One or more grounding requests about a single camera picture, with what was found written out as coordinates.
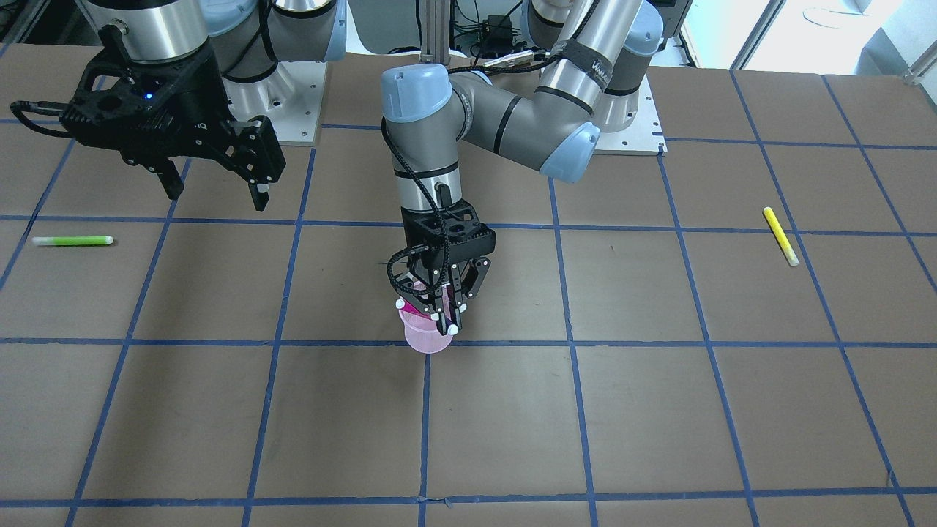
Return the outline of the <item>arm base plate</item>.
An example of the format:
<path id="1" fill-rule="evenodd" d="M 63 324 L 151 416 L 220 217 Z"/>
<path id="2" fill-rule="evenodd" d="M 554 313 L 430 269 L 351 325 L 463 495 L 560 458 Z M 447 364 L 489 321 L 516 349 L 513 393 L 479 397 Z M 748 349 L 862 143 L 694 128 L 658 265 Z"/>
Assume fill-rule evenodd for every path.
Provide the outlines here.
<path id="1" fill-rule="evenodd" d="M 602 132 L 595 154 L 658 156 L 668 151 L 647 76 L 636 92 L 610 97 L 608 103 L 601 99 L 596 124 Z"/>
<path id="2" fill-rule="evenodd" d="M 254 83 L 223 81 L 230 110 L 247 122 L 267 116 L 282 146 L 314 146 L 319 129 L 328 64 L 281 62 L 266 79 Z"/>

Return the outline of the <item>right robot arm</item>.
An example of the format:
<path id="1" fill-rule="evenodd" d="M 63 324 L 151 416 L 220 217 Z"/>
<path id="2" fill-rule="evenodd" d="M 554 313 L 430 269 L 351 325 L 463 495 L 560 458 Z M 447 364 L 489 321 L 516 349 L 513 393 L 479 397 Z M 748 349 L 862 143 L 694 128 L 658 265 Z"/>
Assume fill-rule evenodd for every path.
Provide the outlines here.
<path id="1" fill-rule="evenodd" d="M 103 48 L 59 118 L 84 146 L 153 173 L 171 200 L 175 157 L 213 160 L 264 210 L 285 169 L 285 123 L 311 124 L 290 67 L 341 60 L 345 1 L 83 1 Z"/>

